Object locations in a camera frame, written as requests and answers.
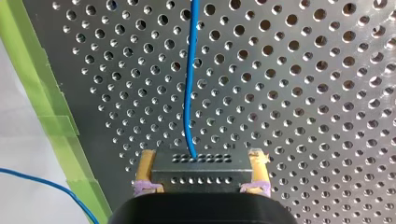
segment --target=white surface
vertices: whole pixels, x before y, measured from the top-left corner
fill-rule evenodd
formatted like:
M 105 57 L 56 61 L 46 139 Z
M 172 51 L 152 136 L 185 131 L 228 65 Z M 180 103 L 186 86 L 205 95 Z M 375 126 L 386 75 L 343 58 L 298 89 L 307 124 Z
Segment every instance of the white surface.
M 0 39 L 0 167 L 67 187 L 64 172 L 44 134 Z M 0 223 L 89 223 L 65 193 L 0 174 Z

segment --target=green tape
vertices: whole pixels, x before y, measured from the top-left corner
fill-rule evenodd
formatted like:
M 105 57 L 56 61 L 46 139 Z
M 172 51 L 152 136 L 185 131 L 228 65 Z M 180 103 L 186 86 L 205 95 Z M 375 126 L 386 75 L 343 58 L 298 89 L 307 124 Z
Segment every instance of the green tape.
M 88 180 L 67 181 L 67 184 L 69 185 L 70 189 L 73 192 L 85 192 L 84 194 L 78 195 L 78 197 L 95 214 L 96 218 L 99 220 L 99 223 L 107 223 L 107 219 L 110 216 L 110 212 L 109 210 L 104 209 L 100 205 L 107 202 L 97 181 L 88 181 Z M 98 200 L 103 200 L 103 201 L 100 201 L 99 203 L 95 203 L 91 200 L 91 198 L 93 197 L 97 197 Z
M 23 87 L 64 170 L 69 187 L 106 223 L 111 214 L 94 179 L 78 128 L 50 69 L 22 0 L 0 0 L 0 37 Z

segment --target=cable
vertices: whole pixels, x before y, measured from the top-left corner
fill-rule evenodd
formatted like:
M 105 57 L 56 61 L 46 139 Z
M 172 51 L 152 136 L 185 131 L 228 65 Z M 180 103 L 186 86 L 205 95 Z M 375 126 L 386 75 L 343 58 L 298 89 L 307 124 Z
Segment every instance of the cable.
M 22 173 L 13 171 L 13 170 L 8 170 L 6 168 L 0 168 L 0 173 L 5 173 L 8 175 L 15 175 L 17 177 L 32 180 L 32 181 L 35 181 L 35 182 L 38 182 L 41 184 L 45 184 L 45 185 L 51 186 L 53 188 L 56 188 L 56 189 L 59 189 L 59 190 L 65 192 L 82 208 L 82 210 L 85 212 L 85 214 L 87 214 L 87 216 L 91 219 L 93 224 L 99 224 L 99 221 L 96 219 L 95 215 L 90 211 L 90 209 L 87 206 L 85 206 L 85 204 L 70 189 L 67 189 L 64 186 L 61 186 L 59 184 L 55 184 L 54 182 L 51 182 L 49 180 L 42 179 L 40 177 L 36 177 L 36 176 L 32 176 L 32 175 L 25 175 L 25 174 L 22 174 Z
M 186 135 L 187 147 L 193 158 L 197 157 L 194 143 L 192 142 L 190 130 L 190 115 L 191 115 L 191 93 L 192 85 L 194 82 L 194 68 L 192 64 L 195 59 L 195 51 L 197 45 L 197 22 L 199 18 L 199 0 L 191 1 L 191 19 L 190 19 L 190 38 L 189 38 L 189 54 L 187 58 L 187 77 L 186 77 L 186 90 L 184 91 L 184 111 L 183 111 L 183 124 L 184 133 Z

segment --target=metal plate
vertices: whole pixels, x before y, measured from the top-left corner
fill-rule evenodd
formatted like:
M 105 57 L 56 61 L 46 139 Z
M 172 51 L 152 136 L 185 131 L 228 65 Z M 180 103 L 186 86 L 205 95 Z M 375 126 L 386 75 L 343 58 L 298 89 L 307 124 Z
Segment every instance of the metal plate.
M 198 151 L 193 159 L 185 150 L 159 148 L 151 169 L 151 181 L 165 192 L 239 192 L 250 183 L 252 168 L 243 150 Z
M 190 2 L 25 0 L 114 209 L 142 148 L 185 148 Z M 270 153 L 300 223 L 395 222 L 395 1 L 201 1 L 199 149 Z

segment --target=purple clip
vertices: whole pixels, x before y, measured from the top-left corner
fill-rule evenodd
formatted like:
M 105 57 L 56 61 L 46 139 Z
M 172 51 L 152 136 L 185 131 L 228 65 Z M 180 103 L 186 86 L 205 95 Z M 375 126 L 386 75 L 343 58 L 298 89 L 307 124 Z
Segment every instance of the purple clip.
M 254 188 L 261 188 L 262 193 L 260 193 L 260 195 L 271 198 L 271 183 L 267 181 L 261 180 L 252 183 L 243 184 L 240 191 L 242 193 L 245 193 L 248 191 L 248 189 L 254 189 Z
M 136 180 L 134 182 L 134 196 L 138 197 L 147 193 L 155 193 L 157 188 L 162 187 L 161 184 L 153 184 L 148 180 Z M 145 192 L 145 189 L 152 189 L 150 192 Z

